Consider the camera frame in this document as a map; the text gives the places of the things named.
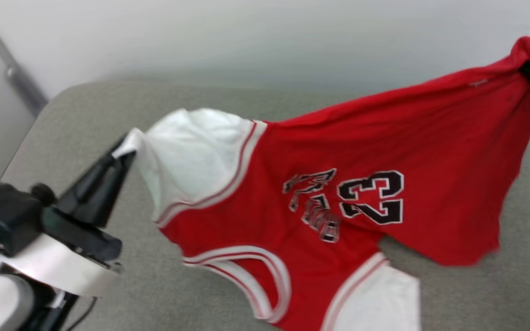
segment red fabric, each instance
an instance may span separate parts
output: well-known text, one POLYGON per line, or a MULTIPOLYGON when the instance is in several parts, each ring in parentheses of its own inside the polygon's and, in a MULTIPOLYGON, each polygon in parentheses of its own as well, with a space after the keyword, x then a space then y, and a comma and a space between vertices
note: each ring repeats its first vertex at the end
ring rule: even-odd
MULTIPOLYGON (((388 234, 444 265, 467 265, 498 248, 498 218, 518 175, 530 138, 530 86, 517 69, 530 59, 530 38, 509 57, 417 86, 341 103, 282 122, 271 122, 257 145, 240 187, 225 201, 185 210, 162 232, 184 256, 232 245, 254 245, 285 262, 292 281, 290 307, 276 325, 288 331, 318 330, 340 285, 388 234), (284 183, 336 169, 313 193, 293 193, 284 183), (403 190, 381 199, 387 182, 339 197, 338 186, 383 171, 404 177, 403 190), (301 220, 307 201, 323 194, 339 216, 336 243, 301 220), (402 200, 402 222, 380 225, 366 214, 344 216, 341 203, 402 200)), ((254 276, 262 264, 239 261, 254 276)), ((273 303, 271 278, 263 287, 273 303)))

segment red stripe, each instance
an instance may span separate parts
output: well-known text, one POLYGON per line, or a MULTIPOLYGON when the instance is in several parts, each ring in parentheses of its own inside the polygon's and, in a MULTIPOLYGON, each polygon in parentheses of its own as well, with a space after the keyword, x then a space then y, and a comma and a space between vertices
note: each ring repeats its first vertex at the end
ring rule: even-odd
POLYGON ((205 199, 203 199, 201 201, 198 201, 197 203, 186 203, 186 202, 183 202, 183 201, 179 201, 179 202, 176 202, 176 203, 174 203, 172 205, 169 205, 164 210, 164 212, 162 212, 161 216, 156 220, 156 223, 161 223, 167 217, 167 214, 169 213, 169 211, 171 211, 173 208, 175 208, 175 207, 177 207, 179 205, 189 205, 189 206, 199 205, 199 204, 204 203, 204 202, 206 202, 208 200, 214 199, 218 195, 221 195, 222 193, 226 192, 233 185, 234 180, 238 177, 238 174, 239 174, 239 172, 241 170, 242 156, 244 155, 244 149, 246 148, 246 146, 248 144, 248 141, 253 136, 253 133, 255 132, 255 129, 257 127, 257 123, 256 122, 254 122, 252 120, 251 120, 251 122, 253 122, 253 127, 251 128, 251 132, 249 132, 248 137, 246 138, 244 143, 242 143, 242 148, 240 150, 240 158, 238 159, 238 165, 237 165, 237 168, 236 168, 236 172, 234 173, 234 176, 233 176, 232 180, 229 182, 229 184, 225 188, 223 188, 223 190, 221 190, 220 192, 215 193, 215 194, 211 195, 210 197, 206 197, 205 199))
POLYGON ((371 268, 368 272, 365 273, 365 275, 363 275, 363 277, 361 277, 357 283, 351 285, 351 287, 349 287, 349 289, 347 290, 347 294, 349 295, 344 295, 341 300, 339 301, 339 304, 337 305, 337 308, 334 310, 333 312, 333 315, 330 319, 331 323, 329 325, 334 325, 336 323, 336 319, 337 319, 337 315, 340 313, 340 311, 343 309, 343 306, 345 305, 345 301, 347 301, 347 299, 349 299, 350 294, 353 293, 353 291, 355 291, 355 289, 357 287, 359 287, 359 285, 361 285, 364 281, 367 280, 367 278, 369 278, 371 276, 372 273, 374 273, 377 268, 380 268, 383 264, 386 264, 387 263, 387 260, 385 258, 383 258, 380 262, 377 262, 376 265, 371 268))
POLYGON ((263 309, 261 308, 261 306, 259 305, 259 302, 257 301, 257 298, 255 296, 255 294, 253 293, 253 291, 251 291, 249 289, 249 287, 247 287, 240 279, 238 279, 237 277, 234 277, 234 275, 230 274, 229 272, 227 271, 224 271, 218 267, 215 267, 215 266, 212 266, 211 264, 208 264, 206 265, 207 268, 212 268, 214 270, 218 270, 219 272, 223 273, 223 274, 226 274, 228 275, 230 278, 236 280, 238 282, 238 284, 240 284, 248 293, 248 299, 251 300, 253 302, 253 305, 257 308, 258 310, 258 316, 261 317, 261 318, 267 318, 267 316, 265 316, 265 313, 263 312, 263 309))
MULTIPOLYGON (((200 264, 200 265, 204 265, 204 266, 210 266, 210 264, 208 264, 209 262, 212 262, 213 260, 219 260, 223 257, 234 257, 234 256, 239 256, 239 255, 249 255, 249 256, 260 256, 260 257, 263 257, 265 258, 265 260, 269 261, 269 263, 273 266, 273 270, 275 272, 275 275, 273 275, 273 280, 275 282, 275 287, 277 287, 277 295, 278 295, 278 302, 277 302, 277 306, 275 306, 275 308, 271 308, 272 311, 271 311, 271 314, 272 316, 275 315, 275 312, 276 310, 278 310, 278 308, 282 305, 282 301, 284 301, 284 299, 282 298, 286 298, 286 300, 288 300, 288 294, 286 293, 286 289, 284 287, 284 284, 283 284, 283 277, 282 277, 282 273, 280 272, 280 270, 278 270, 276 264, 265 254, 261 254, 261 253, 256 253, 254 251, 244 251, 244 252, 239 252, 239 253, 229 253, 229 254, 220 254, 220 255, 215 255, 215 256, 210 256, 210 257, 207 257, 207 258, 204 258, 203 260, 200 260, 198 262, 189 262, 189 261, 186 261, 184 260, 184 263, 185 264, 200 264), (279 279, 282 283, 281 284, 277 284, 277 281, 276 279, 279 279)), ((240 280, 238 280, 238 278, 234 277, 234 279, 236 279, 239 283, 242 284, 243 287, 246 287, 246 285, 244 283, 242 283, 240 280)))

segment basketball jersey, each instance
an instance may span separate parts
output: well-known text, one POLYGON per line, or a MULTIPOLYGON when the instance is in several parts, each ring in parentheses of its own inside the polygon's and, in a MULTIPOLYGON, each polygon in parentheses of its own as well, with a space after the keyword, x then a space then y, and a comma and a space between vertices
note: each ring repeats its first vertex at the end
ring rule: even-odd
POLYGON ((281 122, 180 109, 137 150, 161 232, 188 266, 287 331, 418 330, 418 281, 384 234, 444 265, 498 248, 530 138, 530 38, 482 68, 281 122))

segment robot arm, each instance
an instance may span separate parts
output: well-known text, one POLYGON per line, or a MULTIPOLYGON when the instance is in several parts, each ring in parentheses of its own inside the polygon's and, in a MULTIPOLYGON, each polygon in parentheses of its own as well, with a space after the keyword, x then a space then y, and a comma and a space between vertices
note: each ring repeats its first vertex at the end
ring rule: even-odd
POLYGON ((81 296, 101 297, 120 274, 122 242, 103 232, 134 161, 119 141, 59 199, 0 182, 0 331, 57 331, 81 296))

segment gray upholstered surface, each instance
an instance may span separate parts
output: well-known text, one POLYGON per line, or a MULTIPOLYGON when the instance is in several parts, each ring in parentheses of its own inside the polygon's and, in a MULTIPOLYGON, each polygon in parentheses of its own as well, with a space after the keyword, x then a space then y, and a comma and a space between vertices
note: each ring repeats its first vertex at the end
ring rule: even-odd
MULTIPOLYGON (((144 130, 181 107, 212 107, 252 119, 281 120, 353 97, 137 82, 77 86, 46 107, 4 181, 21 189, 45 182, 61 191, 121 134, 133 126, 144 130)), ((149 194, 133 171, 109 227, 124 241, 126 273, 80 330, 272 329, 252 318, 235 285, 215 274, 185 268, 177 247, 149 221, 150 212, 149 194)), ((501 243, 499 253, 471 268, 440 267, 391 240, 381 246, 396 268, 420 278, 424 330, 530 331, 530 146, 505 203, 501 243)))

